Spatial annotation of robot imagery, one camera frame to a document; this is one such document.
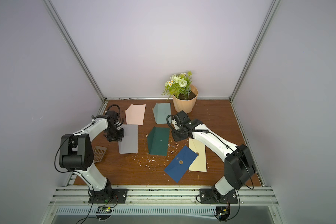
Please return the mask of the grey envelope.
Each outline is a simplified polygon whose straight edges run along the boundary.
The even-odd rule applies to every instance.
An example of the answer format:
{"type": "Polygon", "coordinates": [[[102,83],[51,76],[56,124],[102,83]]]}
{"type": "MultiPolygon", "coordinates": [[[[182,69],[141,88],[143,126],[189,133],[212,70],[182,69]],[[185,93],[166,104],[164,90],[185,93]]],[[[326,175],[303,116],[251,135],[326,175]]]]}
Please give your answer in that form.
{"type": "Polygon", "coordinates": [[[119,153],[135,154],[138,153],[138,126],[137,125],[122,125],[124,137],[119,142],[119,153]]]}

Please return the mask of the dark green envelope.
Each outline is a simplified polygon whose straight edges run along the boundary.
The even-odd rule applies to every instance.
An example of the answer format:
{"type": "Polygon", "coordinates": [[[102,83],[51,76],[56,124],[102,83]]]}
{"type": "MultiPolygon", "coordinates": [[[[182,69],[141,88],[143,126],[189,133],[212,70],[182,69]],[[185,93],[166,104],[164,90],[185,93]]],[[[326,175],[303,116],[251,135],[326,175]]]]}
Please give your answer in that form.
{"type": "Polygon", "coordinates": [[[148,153],[150,155],[167,156],[169,128],[153,127],[147,136],[148,153]]]}

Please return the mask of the pink envelope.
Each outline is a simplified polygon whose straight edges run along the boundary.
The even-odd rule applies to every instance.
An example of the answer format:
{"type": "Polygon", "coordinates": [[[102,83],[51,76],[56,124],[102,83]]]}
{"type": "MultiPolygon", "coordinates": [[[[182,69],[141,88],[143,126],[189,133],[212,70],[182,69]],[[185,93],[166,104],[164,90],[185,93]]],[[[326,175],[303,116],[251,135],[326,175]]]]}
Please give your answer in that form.
{"type": "Polygon", "coordinates": [[[146,105],[131,104],[126,110],[126,123],[128,125],[142,126],[144,122],[146,105]]]}

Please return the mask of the mint green envelope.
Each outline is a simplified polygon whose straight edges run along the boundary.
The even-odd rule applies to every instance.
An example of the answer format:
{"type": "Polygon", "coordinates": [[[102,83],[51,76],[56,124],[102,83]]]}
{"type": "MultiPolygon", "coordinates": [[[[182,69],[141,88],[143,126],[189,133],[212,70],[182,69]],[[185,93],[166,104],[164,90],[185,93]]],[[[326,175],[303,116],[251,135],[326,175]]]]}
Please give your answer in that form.
{"type": "Polygon", "coordinates": [[[166,124],[166,119],[171,113],[170,103],[156,103],[153,113],[156,124],[166,124]]]}

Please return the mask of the navy blue envelope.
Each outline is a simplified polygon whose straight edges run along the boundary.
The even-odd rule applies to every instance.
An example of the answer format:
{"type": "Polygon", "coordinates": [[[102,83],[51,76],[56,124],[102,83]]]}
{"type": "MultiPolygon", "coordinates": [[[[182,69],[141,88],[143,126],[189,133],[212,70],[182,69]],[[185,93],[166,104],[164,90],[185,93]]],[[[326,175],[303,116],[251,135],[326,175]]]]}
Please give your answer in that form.
{"type": "Polygon", "coordinates": [[[176,183],[179,183],[197,157],[198,155],[194,151],[187,146],[184,146],[177,156],[165,168],[164,172],[176,183]]]}

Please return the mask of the cream yellow envelope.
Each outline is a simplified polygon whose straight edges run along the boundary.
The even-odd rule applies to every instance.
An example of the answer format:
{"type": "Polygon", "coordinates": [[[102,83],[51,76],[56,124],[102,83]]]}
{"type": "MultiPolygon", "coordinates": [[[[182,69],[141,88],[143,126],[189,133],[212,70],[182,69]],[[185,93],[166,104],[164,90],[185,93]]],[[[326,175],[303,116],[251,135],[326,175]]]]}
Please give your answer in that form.
{"type": "Polygon", "coordinates": [[[206,152],[205,145],[195,139],[189,139],[189,148],[197,155],[196,159],[189,167],[189,171],[206,172],[206,152]]]}

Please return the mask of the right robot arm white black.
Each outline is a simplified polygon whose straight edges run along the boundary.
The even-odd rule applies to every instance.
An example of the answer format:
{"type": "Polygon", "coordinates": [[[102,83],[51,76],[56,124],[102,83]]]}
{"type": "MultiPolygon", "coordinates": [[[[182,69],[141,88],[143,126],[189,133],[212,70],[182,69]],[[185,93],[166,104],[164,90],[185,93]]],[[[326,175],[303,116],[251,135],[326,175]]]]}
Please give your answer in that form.
{"type": "Polygon", "coordinates": [[[256,165],[251,150],[246,145],[238,146],[225,140],[197,119],[189,120],[185,124],[172,119],[167,124],[172,130],[175,141],[186,138],[195,139],[207,146],[223,161],[224,176],[211,188],[214,201],[221,203],[229,192],[241,189],[252,180],[256,173],[256,165]]]}

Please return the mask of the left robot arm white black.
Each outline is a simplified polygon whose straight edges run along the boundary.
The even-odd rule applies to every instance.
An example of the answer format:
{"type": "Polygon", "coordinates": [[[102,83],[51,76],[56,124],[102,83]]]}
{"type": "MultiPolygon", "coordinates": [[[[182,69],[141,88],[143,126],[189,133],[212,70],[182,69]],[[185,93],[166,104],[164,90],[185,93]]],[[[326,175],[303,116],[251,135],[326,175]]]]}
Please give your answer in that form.
{"type": "Polygon", "coordinates": [[[57,151],[59,166],[67,172],[76,173],[88,185],[89,203],[110,202],[114,193],[110,181],[104,177],[94,163],[92,141],[101,133],[109,142],[122,141],[123,118],[116,111],[107,111],[101,116],[92,116],[90,124],[72,134],[61,137],[57,151]]]}

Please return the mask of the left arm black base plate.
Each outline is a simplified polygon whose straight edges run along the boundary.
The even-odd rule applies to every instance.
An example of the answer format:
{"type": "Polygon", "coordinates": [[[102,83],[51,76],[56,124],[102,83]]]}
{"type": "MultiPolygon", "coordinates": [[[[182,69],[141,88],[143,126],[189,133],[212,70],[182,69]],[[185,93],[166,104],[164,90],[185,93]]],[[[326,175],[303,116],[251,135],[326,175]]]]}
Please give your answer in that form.
{"type": "Polygon", "coordinates": [[[89,190],[89,203],[125,203],[128,189],[89,190]]]}

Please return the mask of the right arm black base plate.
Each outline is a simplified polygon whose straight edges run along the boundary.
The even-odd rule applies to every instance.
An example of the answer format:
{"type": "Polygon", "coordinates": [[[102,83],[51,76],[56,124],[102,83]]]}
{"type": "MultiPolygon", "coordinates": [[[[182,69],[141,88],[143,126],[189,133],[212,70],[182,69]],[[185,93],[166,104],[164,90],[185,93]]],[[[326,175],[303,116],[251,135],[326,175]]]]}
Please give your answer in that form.
{"type": "Polygon", "coordinates": [[[200,203],[203,204],[224,204],[224,203],[232,203],[232,204],[238,204],[238,195],[236,193],[236,190],[233,189],[229,191],[225,195],[221,195],[217,190],[215,189],[200,189],[199,195],[200,197],[200,203]]]}

